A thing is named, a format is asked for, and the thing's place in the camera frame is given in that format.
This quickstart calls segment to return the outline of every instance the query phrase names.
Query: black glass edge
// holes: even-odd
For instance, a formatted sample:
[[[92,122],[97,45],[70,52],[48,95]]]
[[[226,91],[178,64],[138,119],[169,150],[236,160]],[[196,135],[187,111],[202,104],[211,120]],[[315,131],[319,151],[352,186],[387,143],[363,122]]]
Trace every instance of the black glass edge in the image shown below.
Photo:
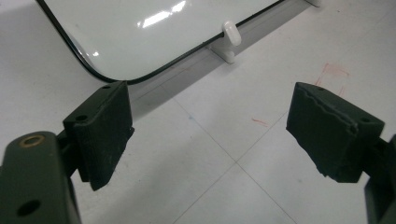
[[[78,58],[78,61],[82,64],[82,66],[88,71],[90,72],[92,75],[94,75],[95,77],[103,80],[104,82],[115,82],[117,81],[116,79],[112,79],[109,77],[105,77],[102,74],[98,73],[94,68],[91,67],[91,65],[85,60],[85,58],[79,53],[77,47],[74,45],[73,41],[70,39],[70,37],[67,35],[66,31],[64,30],[64,28],[62,27],[62,25],[58,22],[58,20],[56,19],[56,17],[53,15],[52,11],[50,10],[50,8],[48,7],[47,3],[45,2],[45,0],[36,0],[37,3],[41,6],[41,8],[43,9],[44,13],[47,15],[47,17],[49,18],[49,20],[52,22],[52,25],[56,28],[56,30],[58,31],[59,35],[62,37],[62,39],[64,40],[64,42],[66,43],[66,45],[70,48],[71,51],[73,51],[74,55]],[[271,6],[266,7],[265,9],[251,15],[250,17],[246,18],[243,21],[240,21],[236,24],[237,27],[245,24],[246,22],[254,19],[255,17],[261,15],[263,12],[277,6],[278,4],[280,4],[281,2],[283,2],[285,0],[280,0],[277,1],[275,3],[273,3]],[[146,81],[152,77],[157,76],[158,74],[160,74],[161,72],[163,72],[164,70],[168,69],[169,67],[171,67],[172,65],[174,65],[175,63],[180,62],[181,60],[187,58],[188,56],[190,56],[191,54],[193,54],[194,52],[196,52],[198,49],[203,48],[204,46],[208,45],[209,43],[215,41],[216,39],[220,38],[220,37],[224,37],[224,33],[215,35],[214,37],[208,39],[207,41],[203,42],[202,44],[198,45],[197,47],[190,49],[189,51],[187,51],[186,53],[180,55],[179,57],[175,58],[174,60],[172,60],[170,63],[167,63],[166,65],[158,68],[157,70],[136,78],[136,79],[131,79],[131,80],[126,80],[128,85],[134,85],[143,81]]]

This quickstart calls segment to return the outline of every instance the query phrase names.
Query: clamp jaw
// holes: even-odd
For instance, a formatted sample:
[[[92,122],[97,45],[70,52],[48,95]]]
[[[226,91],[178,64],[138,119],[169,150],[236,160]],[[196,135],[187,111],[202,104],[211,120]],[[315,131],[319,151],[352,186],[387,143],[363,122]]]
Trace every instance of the clamp jaw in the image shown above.
[[[133,132],[126,82],[114,82],[71,113],[60,134],[12,141],[0,169],[0,223],[81,223],[70,176],[78,169],[93,190],[105,186]]]

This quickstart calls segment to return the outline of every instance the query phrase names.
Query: bolt hole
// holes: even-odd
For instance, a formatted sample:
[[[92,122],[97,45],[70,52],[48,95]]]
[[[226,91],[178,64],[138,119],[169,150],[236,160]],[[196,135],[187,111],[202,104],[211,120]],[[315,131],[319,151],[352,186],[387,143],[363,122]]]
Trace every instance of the bolt hole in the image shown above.
[[[35,147],[40,145],[44,141],[44,139],[45,139],[44,135],[41,134],[31,135],[25,137],[20,141],[20,147]]]
[[[85,120],[85,119],[87,119],[87,118],[88,118],[87,116],[81,115],[81,116],[76,117],[76,120],[78,120],[78,121],[83,121],[83,120]]]
[[[19,217],[29,216],[33,214],[33,212],[35,212],[40,207],[40,205],[41,203],[38,200],[32,200],[28,203],[25,203],[18,209],[17,215]]]

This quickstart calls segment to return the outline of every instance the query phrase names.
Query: white tile floor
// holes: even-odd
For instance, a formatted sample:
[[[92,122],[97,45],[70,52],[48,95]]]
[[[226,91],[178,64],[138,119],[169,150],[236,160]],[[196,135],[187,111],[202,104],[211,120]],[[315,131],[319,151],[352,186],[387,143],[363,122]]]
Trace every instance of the white tile floor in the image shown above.
[[[58,133],[104,85],[21,2],[0,2],[1,156],[19,135]],[[286,119],[294,83],[320,82],[396,133],[396,1],[289,0],[262,17],[235,64],[202,49],[130,87],[136,132],[110,184],[73,176],[83,223],[366,223],[367,176],[323,177]]]

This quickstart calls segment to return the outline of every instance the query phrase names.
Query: white plastic clip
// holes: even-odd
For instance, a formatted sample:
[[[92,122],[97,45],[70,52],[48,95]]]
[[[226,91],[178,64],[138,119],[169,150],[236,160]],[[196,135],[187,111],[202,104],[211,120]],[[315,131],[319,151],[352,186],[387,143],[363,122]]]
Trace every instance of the white plastic clip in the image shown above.
[[[231,21],[224,22],[222,30],[224,32],[224,37],[214,41],[209,48],[227,63],[234,63],[235,54],[232,51],[232,47],[240,45],[242,37],[235,24]]]
[[[305,0],[314,7],[320,7],[321,6],[321,0]]]

